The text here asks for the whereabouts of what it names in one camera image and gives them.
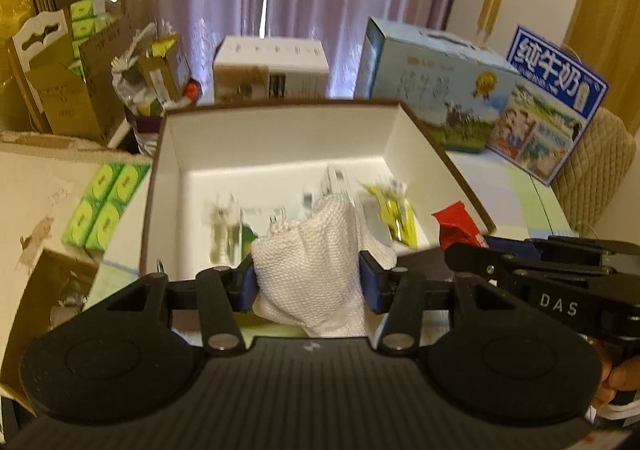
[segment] white box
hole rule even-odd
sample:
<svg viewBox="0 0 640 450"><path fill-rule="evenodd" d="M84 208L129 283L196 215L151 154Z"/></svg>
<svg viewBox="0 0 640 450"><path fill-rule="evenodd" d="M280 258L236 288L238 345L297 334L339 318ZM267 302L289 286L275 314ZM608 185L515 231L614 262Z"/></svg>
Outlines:
<svg viewBox="0 0 640 450"><path fill-rule="evenodd" d="M213 61L216 102L324 97L328 79L316 40L227 36Z"/></svg>
<svg viewBox="0 0 640 450"><path fill-rule="evenodd" d="M328 165L351 184L395 176L408 185L418 246L438 245L432 213L462 201L478 228L495 225L444 150L394 101L296 100L169 112L162 122L146 203L140 274L158 260L171 280L212 266L208 201L233 194L243 207L302 201Z"/></svg>

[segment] red object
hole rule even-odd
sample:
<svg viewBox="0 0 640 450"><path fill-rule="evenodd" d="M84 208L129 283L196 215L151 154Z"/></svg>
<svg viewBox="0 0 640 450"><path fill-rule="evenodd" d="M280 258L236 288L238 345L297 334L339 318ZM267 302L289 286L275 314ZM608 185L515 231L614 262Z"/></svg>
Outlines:
<svg viewBox="0 0 640 450"><path fill-rule="evenodd" d="M443 250L456 242L489 247L462 201L432 215L440 224L440 246Z"/></svg>

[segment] white cloth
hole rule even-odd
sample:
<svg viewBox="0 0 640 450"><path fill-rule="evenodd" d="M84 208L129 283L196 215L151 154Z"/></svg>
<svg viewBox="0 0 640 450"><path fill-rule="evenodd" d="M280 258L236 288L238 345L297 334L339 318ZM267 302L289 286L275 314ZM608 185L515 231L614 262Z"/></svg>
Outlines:
<svg viewBox="0 0 640 450"><path fill-rule="evenodd" d="M305 221L273 224L251 247L260 285L254 312L311 337L365 336L360 250L385 269L396 265L394 250L374 239L345 195L318 200Z"/></svg>

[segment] beige chair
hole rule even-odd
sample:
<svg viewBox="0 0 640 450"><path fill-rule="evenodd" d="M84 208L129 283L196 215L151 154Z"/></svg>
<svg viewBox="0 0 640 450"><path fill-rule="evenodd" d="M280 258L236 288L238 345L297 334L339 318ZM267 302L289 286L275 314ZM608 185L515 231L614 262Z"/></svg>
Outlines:
<svg viewBox="0 0 640 450"><path fill-rule="evenodd" d="M569 225L580 236L593 236L593 226L619 188L635 154L636 141L622 120L606 108L599 109L552 184Z"/></svg>

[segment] metal screw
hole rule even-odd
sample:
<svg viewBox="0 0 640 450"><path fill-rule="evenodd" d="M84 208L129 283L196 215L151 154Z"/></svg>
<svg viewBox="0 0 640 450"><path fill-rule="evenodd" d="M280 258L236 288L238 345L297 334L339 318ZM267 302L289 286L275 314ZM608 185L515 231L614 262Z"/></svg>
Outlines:
<svg viewBox="0 0 640 450"><path fill-rule="evenodd" d="M393 351L404 351L414 346L414 337L405 333L392 333L382 338L385 347Z"/></svg>
<svg viewBox="0 0 640 450"><path fill-rule="evenodd" d="M233 334L220 333L210 336L207 343L209 344L209 347L217 351L230 351L238 346L240 340Z"/></svg>

